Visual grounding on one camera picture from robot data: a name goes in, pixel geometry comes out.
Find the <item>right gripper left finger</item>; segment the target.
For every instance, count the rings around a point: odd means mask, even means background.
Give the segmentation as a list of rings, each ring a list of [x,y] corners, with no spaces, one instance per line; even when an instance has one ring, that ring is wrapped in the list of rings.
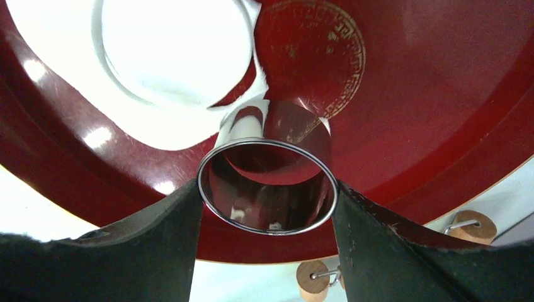
[[[203,203],[196,181],[76,239],[1,235],[2,301],[188,301]]]

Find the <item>small metal cup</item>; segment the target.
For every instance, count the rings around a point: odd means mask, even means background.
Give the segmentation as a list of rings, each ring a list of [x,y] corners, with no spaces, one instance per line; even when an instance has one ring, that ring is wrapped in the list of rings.
[[[339,196],[327,126],[287,101],[255,99],[232,110],[200,162],[197,181],[216,216],[271,236],[321,226]]]

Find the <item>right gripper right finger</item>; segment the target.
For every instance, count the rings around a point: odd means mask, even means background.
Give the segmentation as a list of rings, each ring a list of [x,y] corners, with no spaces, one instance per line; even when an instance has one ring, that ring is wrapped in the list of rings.
[[[419,225],[341,182],[332,214],[349,301],[532,301],[533,241],[492,247]]]

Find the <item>wooden dough roller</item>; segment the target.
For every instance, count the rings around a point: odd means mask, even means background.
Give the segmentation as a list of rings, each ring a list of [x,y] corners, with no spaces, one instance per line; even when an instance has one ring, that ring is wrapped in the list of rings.
[[[469,242],[490,245],[497,237],[495,223],[478,211],[459,211],[443,234]],[[344,289],[341,266],[329,269],[321,260],[301,263],[296,270],[300,296],[304,301],[324,301],[328,291],[336,284]]]

